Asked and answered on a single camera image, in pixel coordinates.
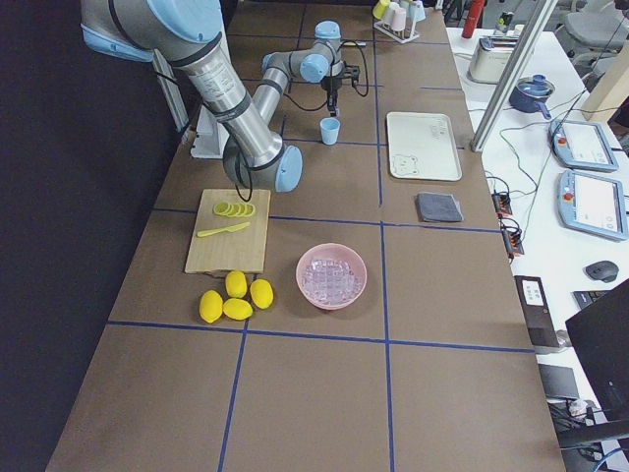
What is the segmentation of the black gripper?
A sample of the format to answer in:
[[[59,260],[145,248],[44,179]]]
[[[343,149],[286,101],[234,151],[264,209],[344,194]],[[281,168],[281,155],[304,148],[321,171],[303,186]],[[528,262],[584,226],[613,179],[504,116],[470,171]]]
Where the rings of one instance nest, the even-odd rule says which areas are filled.
[[[337,91],[343,85],[343,75],[338,74],[336,76],[326,76],[323,78],[323,89],[326,91],[327,97],[327,109],[331,117],[337,117],[339,113],[337,103]]]

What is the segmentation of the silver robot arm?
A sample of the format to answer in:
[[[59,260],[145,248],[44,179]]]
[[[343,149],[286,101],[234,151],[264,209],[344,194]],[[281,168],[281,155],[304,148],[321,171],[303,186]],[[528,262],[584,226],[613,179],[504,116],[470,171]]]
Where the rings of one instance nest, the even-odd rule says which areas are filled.
[[[217,1],[84,1],[81,13],[84,41],[92,50],[137,62],[149,62],[160,52],[187,75],[229,134],[223,168],[237,186],[278,193],[298,186],[302,153],[268,124],[293,78],[322,84],[327,108],[336,110],[334,83],[345,71],[337,23],[319,23],[309,49],[266,55],[262,80],[249,93],[220,46],[223,18]]]

